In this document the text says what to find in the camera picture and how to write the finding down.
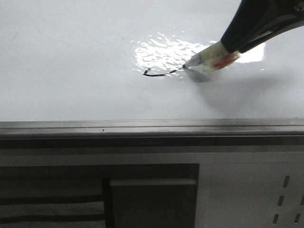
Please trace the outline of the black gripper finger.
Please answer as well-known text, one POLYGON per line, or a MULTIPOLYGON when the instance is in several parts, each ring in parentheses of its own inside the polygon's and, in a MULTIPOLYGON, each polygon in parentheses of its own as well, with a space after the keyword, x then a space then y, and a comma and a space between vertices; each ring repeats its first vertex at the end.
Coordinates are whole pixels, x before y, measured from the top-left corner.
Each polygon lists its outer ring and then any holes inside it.
POLYGON ((251 13, 249 21, 244 23, 245 35, 238 50, 245 53, 281 33, 303 25, 303 4, 268 4, 266 9, 251 13))
POLYGON ((243 0, 220 41, 229 53, 245 53, 261 43, 278 16, 276 0, 243 0))

